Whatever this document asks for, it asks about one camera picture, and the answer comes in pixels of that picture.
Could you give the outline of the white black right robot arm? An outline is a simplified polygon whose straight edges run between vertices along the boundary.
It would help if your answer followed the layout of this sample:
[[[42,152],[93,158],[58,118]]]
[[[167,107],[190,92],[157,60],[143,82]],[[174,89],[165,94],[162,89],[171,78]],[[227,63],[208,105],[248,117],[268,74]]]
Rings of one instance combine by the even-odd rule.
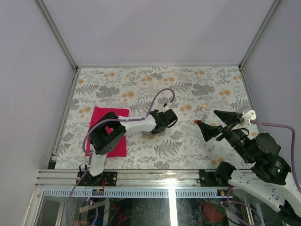
[[[260,133],[253,139],[245,134],[247,126],[261,124],[256,119],[256,112],[241,108],[236,112],[215,110],[214,114],[225,126],[195,121],[204,140],[225,139],[245,163],[253,165],[251,171],[261,180],[258,182],[222,161],[214,172],[215,182],[220,186],[235,186],[244,190],[267,204],[284,222],[291,226],[300,225],[301,187],[293,166],[279,156],[281,147],[269,133]]]

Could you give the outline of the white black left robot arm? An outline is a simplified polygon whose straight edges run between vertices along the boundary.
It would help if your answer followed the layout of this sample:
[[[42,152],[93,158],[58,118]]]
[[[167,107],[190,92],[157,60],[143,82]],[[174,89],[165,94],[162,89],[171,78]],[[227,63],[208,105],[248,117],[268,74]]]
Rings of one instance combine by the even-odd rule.
[[[156,135],[175,125],[178,117],[172,109],[164,112],[149,111],[144,117],[123,117],[109,112],[87,132],[82,144],[83,151],[89,154],[89,160],[78,173],[77,186],[115,186],[112,182],[115,173],[105,173],[104,163],[128,134],[145,132]]]

